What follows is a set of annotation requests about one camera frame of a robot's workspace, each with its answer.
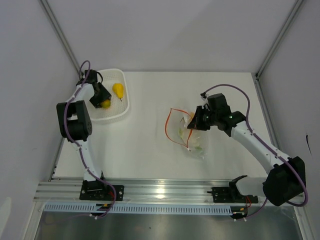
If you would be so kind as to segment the green orange mango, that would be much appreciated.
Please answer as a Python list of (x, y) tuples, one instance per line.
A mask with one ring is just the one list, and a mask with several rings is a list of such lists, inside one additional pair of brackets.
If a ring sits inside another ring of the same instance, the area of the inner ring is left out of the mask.
[(106, 99), (105, 101), (100, 103), (101, 108), (108, 109), (111, 106), (111, 101)]

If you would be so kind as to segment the yellow orange round fruit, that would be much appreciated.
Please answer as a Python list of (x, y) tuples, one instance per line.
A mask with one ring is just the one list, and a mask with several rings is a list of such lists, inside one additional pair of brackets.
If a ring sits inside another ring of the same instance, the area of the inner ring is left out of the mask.
[(112, 90), (115, 93), (115, 95), (118, 97), (118, 99), (120, 99), (120, 101), (122, 101), (122, 99), (124, 97), (124, 86), (121, 83), (115, 83), (112, 86)]

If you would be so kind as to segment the white cauliflower with green leaves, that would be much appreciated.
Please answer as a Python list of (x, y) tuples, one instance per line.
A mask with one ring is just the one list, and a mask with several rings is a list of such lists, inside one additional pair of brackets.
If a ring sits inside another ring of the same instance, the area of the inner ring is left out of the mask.
[(199, 130), (187, 129), (190, 117), (184, 116), (179, 122), (178, 136), (191, 152), (203, 150), (203, 136)]

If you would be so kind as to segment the clear zip bag orange zipper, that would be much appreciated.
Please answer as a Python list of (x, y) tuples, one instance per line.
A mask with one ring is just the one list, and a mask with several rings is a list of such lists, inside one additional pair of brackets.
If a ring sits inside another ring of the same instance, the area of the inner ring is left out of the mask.
[(208, 153), (208, 136), (205, 132), (189, 129), (195, 113), (185, 109), (171, 108), (164, 124), (164, 134), (190, 158), (204, 160)]

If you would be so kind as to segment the orange fruit with leaf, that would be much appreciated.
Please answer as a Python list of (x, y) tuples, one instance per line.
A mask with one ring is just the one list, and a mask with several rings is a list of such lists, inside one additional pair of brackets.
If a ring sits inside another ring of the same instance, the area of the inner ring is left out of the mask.
[(195, 124), (195, 113), (194, 112), (189, 112), (189, 120), (188, 120), (188, 124), (190, 125), (194, 125)]

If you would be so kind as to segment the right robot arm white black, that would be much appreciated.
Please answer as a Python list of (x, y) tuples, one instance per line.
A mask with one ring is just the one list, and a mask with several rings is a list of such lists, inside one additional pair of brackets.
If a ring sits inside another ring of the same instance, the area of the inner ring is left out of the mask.
[(230, 138), (240, 143), (260, 163), (267, 176), (239, 176), (229, 182), (228, 196), (239, 202), (247, 195), (266, 197), (273, 205), (290, 203), (291, 199), (306, 194), (304, 161), (290, 157), (272, 144), (266, 143), (253, 128), (248, 117), (240, 111), (231, 111), (222, 93), (210, 95), (203, 105), (198, 105), (188, 129), (208, 131), (216, 126)]

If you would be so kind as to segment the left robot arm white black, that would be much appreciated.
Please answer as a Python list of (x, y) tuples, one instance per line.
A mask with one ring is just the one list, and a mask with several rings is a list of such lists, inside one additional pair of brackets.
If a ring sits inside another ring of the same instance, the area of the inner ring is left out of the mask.
[(102, 78), (96, 70), (80, 72), (75, 92), (67, 101), (56, 105), (60, 133), (75, 148), (82, 163), (81, 194), (94, 196), (97, 200), (108, 196), (109, 187), (91, 147), (93, 124), (86, 103), (99, 109), (102, 102), (111, 99), (111, 94), (99, 81)]

